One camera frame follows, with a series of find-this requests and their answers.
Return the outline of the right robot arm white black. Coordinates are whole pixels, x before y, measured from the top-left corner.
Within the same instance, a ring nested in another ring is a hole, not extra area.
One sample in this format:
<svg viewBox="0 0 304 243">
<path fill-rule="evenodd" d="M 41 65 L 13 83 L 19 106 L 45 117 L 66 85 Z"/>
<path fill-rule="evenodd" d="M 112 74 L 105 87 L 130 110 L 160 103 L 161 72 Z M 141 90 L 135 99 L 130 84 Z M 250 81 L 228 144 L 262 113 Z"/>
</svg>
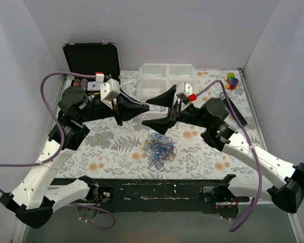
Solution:
<svg viewBox="0 0 304 243">
<path fill-rule="evenodd" d="M 150 98 L 147 103 L 168 108 L 166 117 L 143 121 L 160 134 L 165 134 L 177 122 L 204 128 L 204 142 L 212 148 L 233 156 L 258 173 L 258 181 L 245 184 L 234 174 L 204 191 L 205 200 L 225 202 L 240 197 L 269 200 L 288 213 L 296 213 L 304 199 L 304 163 L 284 161 L 248 141 L 225 122 L 229 112 L 220 98 L 211 98 L 200 108 L 193 105 L 197 95 L 189 84 L 174 85 L 166 92 Z"/>
</svg>

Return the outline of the black handheld microphone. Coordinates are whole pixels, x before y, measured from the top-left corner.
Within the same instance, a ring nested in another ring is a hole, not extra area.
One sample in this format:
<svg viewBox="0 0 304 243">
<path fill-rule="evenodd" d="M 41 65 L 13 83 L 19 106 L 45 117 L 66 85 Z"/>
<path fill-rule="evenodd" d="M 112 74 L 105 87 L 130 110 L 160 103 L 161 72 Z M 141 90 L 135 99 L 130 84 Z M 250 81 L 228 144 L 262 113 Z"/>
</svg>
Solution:
<svg viewBox="0 0 304 243">
<path fill-rule="evenodd" d="M 239 122 L 242 124 L 243 127 L 248 125 L 248 122 L 245 120 L 244 116 L 242 116 L 242 114 L 240 113 L 240 111 L 238 110 L 238 108 L 236 107 L 236 105 L 233 103 L 233 101 L 231 100 L 230 97 L 226 98 L 224 92 L 221 92 L 219 95 L 219 98 L 224 102 L 226 108 L 229 110 L 229 103 L 231 104 L 231 107 L 235 113 L 235 115 L 237 116 Z"/>
</svg>

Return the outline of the playing card deck box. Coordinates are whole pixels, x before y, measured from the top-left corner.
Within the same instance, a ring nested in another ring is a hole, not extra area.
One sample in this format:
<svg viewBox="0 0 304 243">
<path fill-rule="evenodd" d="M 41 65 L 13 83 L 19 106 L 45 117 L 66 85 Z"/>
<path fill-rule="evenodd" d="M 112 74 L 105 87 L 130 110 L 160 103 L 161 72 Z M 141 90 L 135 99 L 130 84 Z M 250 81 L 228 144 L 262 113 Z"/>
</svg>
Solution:
<svg viewBox="0 0 304 243">
<path fill-rule="evenodd" d="M 95 92 L 100 90 L 100 82 L 88 82 L 87 91 Z"/>
</svg>

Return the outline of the white plastic compartment tray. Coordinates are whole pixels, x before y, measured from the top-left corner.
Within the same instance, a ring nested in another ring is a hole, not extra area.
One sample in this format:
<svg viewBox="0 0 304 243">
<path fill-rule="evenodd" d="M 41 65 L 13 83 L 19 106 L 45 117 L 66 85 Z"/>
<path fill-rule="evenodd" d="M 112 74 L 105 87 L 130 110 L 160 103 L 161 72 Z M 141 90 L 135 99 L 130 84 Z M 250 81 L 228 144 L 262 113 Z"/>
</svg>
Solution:
<svg viewBox="0 0 304 243">
<path fill-rule="evenodd" d="M 138 71 L 135 99 L 145 102 L 182 82 L 190 84 L 193 92 L 197 92 L 197 72 L 191 64 L 145 63 Z"/>
</svg>

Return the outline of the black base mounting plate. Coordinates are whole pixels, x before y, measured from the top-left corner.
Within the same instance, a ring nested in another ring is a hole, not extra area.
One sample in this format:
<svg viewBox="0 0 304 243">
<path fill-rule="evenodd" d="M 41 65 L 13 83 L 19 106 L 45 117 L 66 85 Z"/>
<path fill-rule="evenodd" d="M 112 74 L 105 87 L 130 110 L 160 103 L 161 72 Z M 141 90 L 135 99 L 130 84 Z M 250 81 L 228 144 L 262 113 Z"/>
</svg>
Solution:
<svg viewBox="0 0 304 243">
<path fill-rule="evenodd" d="M 205 200 L 206 189 L 220 180 L 97 179 L 98 198 L 90 205 L 112 213 L 201 212 L 215 214 L 216 203 Z"/>
</svg>

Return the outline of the colourful toy block figure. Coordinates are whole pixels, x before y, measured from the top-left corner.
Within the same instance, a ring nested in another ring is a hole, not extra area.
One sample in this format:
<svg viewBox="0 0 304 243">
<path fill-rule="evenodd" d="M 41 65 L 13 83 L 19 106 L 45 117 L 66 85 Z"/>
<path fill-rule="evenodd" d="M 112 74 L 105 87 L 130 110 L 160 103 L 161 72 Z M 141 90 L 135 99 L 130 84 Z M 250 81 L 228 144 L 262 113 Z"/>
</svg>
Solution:
<svg viewBox="0 0 304 243">
<path fill-rule="evenodd" d="M 225 77 L 225 81 L 226 81 L 226 89 L 234 90 L 238 87 L 239 81 L 233 72 L 229 72 L 227 74 L 227 76 Z"/>
</svg>

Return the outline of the black poker chip case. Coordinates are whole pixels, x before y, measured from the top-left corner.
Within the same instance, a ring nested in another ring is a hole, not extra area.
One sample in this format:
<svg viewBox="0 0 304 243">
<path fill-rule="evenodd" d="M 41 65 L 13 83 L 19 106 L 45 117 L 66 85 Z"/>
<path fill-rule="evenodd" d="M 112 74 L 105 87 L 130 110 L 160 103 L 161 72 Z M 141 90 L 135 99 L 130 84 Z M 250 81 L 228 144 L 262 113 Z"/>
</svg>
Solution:
<svg viewBox="0 0 304 243">
<path fill-rule="evenodd" d="M 100 90 L 87 91 L 88 82 L 97 82 L 96 78 L 87 76 L 99 73 L 103 74 L 103 82 L 110 78 L 120 81 L 120 63 L 115 43 L 65 44 L 62 49 L 69 68 L 69 74 L 66 76 L 72 78 L 72 85 L 83 89 L 89 101 L 100 97 Z"/>
</svg>

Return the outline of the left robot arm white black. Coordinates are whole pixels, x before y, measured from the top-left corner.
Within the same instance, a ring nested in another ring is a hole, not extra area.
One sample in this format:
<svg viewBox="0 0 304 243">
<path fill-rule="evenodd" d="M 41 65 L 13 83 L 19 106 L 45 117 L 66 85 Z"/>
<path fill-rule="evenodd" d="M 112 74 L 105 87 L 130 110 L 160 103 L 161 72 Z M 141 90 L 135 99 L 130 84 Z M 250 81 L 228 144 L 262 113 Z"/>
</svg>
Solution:
<svg viewBox="0 0 304 243">
<path fill-rule="evenodd" d="M 81 176 L 53 191 L 48 188 L 64 163 L 77 151 L 90 130 L 86 122 L 115 117 L 117 124 L 149 111 L 149 106 L 131 101 L 123 94 L 112 93 L 112 107 L 99 98 L 88 99 L 79 86 L 67 88 L 59 101 L 60 113 L 44 148 L 31 170 L 12 192 L 3 193 L 0 203 L 15 213 L 26 225 L 38 229 L 58 209 L 76 200 L 94 202 L 98 197 L 97 182 Z"/>
</svg>

